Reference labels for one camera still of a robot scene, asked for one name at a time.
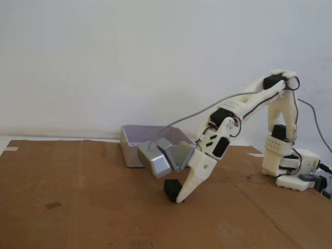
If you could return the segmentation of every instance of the white wall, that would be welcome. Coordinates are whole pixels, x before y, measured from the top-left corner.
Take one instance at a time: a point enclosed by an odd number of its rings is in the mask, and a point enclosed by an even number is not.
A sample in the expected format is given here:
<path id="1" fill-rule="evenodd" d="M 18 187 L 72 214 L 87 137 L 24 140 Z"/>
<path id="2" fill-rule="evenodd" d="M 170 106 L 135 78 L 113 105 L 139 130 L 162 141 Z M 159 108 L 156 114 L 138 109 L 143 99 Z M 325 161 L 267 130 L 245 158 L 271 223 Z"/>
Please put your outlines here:
<path id="1" fill-rule="evenodd" d="M 2 0 L 0 134 L 111 137 L 164 125 L 275 68 L 297 71 L 332 144 L 329 0 Z M 296 147 L 332 164 L 300 103 Z M 204 115 L 179 126 L 195 132 Z M 262 149 L 267 110 L 241 138 Z"/>

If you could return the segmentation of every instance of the white 3d-printed robot arm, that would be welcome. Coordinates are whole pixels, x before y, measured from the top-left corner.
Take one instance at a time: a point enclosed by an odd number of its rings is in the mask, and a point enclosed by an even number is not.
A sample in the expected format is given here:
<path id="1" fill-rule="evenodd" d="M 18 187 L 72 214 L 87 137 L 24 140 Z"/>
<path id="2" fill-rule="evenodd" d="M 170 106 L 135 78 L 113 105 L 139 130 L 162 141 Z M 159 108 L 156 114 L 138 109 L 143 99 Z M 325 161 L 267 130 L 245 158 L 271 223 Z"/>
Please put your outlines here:
<path id="1" fill-rule="evenodd" d="M 217 164 L 216 160 L 220 160 L 228 149 L 230 138 L 240 134 L 241 125 L 269 105 L 268 128 L 272 134 L 266 137 L 263 174 L 281 175 L 276 182 L 278 186 L 297 190 L 318 186 L 313 181 L 318 182 L 320 179 L 313 180 L 309 173 L 315 172 L 321 165 L 319 157 L 307 150 L 293 149 L 297 137 L 298 100 L 295 90 L 298 88 L 299 80 L 295 72 L 273 70 L 270 76 L 261 77 L 250 84 L 243 91 L 245 95 L 234 96 L 219 103 L 218 109 L 210 113 L 199 130 L 196 148 L 181 142 L 173 160 L 169 151 L 171 143 L 160 139 L 155 143 L 157 147 L 150 142 L 139 146 L 139 159 L 151 169 L 156 178 L 168 174 L 172 169 L 179 172 L 185 165 L 189 166 L 190 172 L 183 187 L 179 184 L 180 187 L 175 191 L 176 202 L 182 202 L 210 176 Z M 286 126 L 279 124 L 280 114 L 283 115 Z"/>
<path id="2" fill-rule="evenodd" d="M 198 133 L 198 147 L 188 162 L 188 166 L 191 167 L 190 173 L 176 202 L 183 201 L 201 182 L 210 176 L 217 163 L 216 159 L 220 160 L 228 149 L 234 128 L 240 128 L 241 124 L 264 106 L 276 103 L 273 108 L 269 109 L 269 124 L 272 125 L 273 129 L 274 125 L 278 124 L 278 117 L 282 113 L 287 127 L 292 127 L 287 133 L 287 138 L 289 140 L 296 138 L 297 112 L 293 112 L 293 110 L 296 110 L 297 99 L 290 91 L 286 90 L 286 88 L 290 88 L 290 79 L 296 76 L 296 73 L 274 70 L 270 76 L 272 76 L 270 81 L 265 80 L 269 77 L 261 77 L 243 91 L 259 91 L 258 93 L 225 100 L 219 104 L 217 111 L 209 115 Z M 279 167 L 279 160 L 282 157 L 281 155 L 276 156 L 274 165 L 278 164 Z"/>

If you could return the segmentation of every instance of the brown cardboard surface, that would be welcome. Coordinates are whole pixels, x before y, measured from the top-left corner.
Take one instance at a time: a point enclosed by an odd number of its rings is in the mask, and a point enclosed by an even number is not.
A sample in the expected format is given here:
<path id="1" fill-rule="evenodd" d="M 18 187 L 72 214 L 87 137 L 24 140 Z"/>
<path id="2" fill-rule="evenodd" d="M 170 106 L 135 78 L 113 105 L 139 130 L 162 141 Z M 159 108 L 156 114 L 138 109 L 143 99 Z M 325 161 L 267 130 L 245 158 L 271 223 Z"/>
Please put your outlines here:
<path id="1" fill-rule="evenodd" d="M 181 204 L 119 144 L 12 141 L 0 157 L 0 248 L 331 248 L 331 202 L 279 188 L 231 146 Z M 167 178 L 182 183 L 188 169 Z"/>

